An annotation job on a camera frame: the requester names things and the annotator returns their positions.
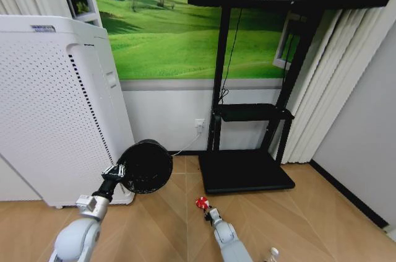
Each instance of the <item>wooden floor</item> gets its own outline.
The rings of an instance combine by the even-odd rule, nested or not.
[[[279,261],[396,261],[396,243],[309,165],[286,165],[290,191],[211,196],[254,261],[270,247]],[[92,261],[222,261],[210,224],[194,200],[204,195],[197,157],[176,157],[169,182],[111,206]],[[78,218],[41,201],[0,203],[0,261],[47,261],[58,232]]]

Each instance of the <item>black baseboard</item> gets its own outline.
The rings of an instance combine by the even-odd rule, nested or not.
[[[168,151],[170,155],[177,154],[179,151]],[[182,151],[178,155],[202,155],[206,153],[207,151]]]
[[[367,206],[362,200],[360,200],[355,194],[346,188],[342,183],[335,179],[329,172],[323,169],[314,160],[309,163],[320,175],[322,175],[329,183],[331,183],[342,195],[344,195],[349,201],[353,203],[363,214],[372,220],[378,227],[383,229],[388,226],[388,222],[385,221],[381,216],[376,214],[370,207]]]

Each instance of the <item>red object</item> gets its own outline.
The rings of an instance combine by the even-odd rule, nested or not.
[[[196,200],[196,206],[202,209],[207,209],[209,208],[209,200],[205,197],[200,197]]]

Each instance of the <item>landscape wall mural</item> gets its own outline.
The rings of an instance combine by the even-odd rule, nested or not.
[[[97,0],[120,79],[213,78],[220,8],[187,0]],[[231,13],[226,63],[239,9]],[[229,78],[281,78],[272,64],[285,12],[243,9]]]

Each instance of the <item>plastic bottle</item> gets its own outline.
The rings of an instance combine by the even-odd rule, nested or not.
[[[277,262],[279,251],[276,248],[271,248],[271,255],[265,260],[265,262]]]

